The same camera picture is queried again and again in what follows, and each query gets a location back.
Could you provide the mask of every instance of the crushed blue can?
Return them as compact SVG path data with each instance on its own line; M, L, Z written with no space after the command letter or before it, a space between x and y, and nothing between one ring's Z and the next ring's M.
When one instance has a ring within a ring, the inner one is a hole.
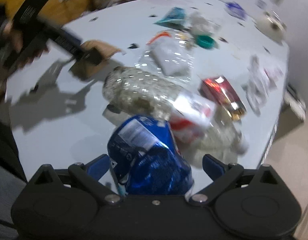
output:
M191 167L178 152L166 121L133 116L115 130L107 150L128 194L184 195L193 185Z
M156 24L176 24L183 25L185 22L186 13L183 8L174 7L161 20L155 22Z

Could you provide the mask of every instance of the person's hand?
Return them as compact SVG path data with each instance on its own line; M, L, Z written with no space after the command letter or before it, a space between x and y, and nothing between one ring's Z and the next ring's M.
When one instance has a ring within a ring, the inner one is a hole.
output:
M3 37L11 42L13 49L17 53L20 53L23 47L22 32L13 28L12 21L9 21L6 24L3 30ZM31 57L28 57L24 62L19 63L18 68L23 68L26 64L32 63L35 58L41 57L43 52L49 52L47 46L45 46L44 49L35 51Z

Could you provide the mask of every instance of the floor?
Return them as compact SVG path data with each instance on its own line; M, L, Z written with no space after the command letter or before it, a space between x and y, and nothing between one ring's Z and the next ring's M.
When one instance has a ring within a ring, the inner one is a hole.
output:
M304 211L308 204L308 106L305 123L275 141L265 162L274 167Z

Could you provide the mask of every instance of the dark debris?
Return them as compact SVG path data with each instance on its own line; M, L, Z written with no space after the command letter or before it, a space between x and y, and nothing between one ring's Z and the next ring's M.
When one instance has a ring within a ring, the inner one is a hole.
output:
M107 108L107 110L111 111L111 112L114 113L114 114L120 114L120 113L121 113L121 110L118 109L118 108L117 108L116 106L114 106L114 105L108 104L106 108Z
M94 22L94 21L96 21L97 19L98 19L98 17L95 17L95 18L93 18L93 19L90 19L89 22Z
M138 46L136 43L132 43L132 44L128 47L128 49L137 49L137 48L139 48L139 46Z
M222 41L222 42L228 43L228 41L227 41L226 39L222 38L222 37L219 37L218 39L219 39L220 41Z
M36 84L35 87L30 90L30 94L36 93L38 89L39 89L39 84Z
M267 53L269 53L269 54L270 54L270 52L269 52L269 50L268 50L268 49L266 49L264 46L263 46L263 48L264 48L264 50L266 50L266 52L267 52Z

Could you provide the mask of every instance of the plastic wrapper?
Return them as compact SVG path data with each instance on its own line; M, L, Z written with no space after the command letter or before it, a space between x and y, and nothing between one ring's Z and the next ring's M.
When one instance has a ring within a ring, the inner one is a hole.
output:
M236 2L227 3L225 10L228 12L229 15L238 19L245 20L246 18L245 10Z
M246 113L244 104L224 76L204 79L201 84L201 92L209 100L224 106L233 121L240 120Z
M159 32L147 43L135 67L187 86L194 60L190 51L192 45L192 39L181 31Z
M183 25L185 23L186 13L183 8L174 7L161 20L155 22L159 25L175 24Z
M115 130L107 148L128 194L183 195L193 185L191 167L178 152L166 121L131 117Z
M197 35L214 35L219 29L220 25L205 19L201 13L194 12L190 15L191 33Z
M262 60L260 66L259 58L256 55L251 57L246 89L248 102L256 113L266 104L270 90L276 87L277 80L282 76L281 69L274 62L264 57Z
M219 106L202 138L190 143L178 142L178 146L191 165L202 168L205 154L210 154L226 164L236 163L238 155L248 150L249 140L236 130L225 108Z

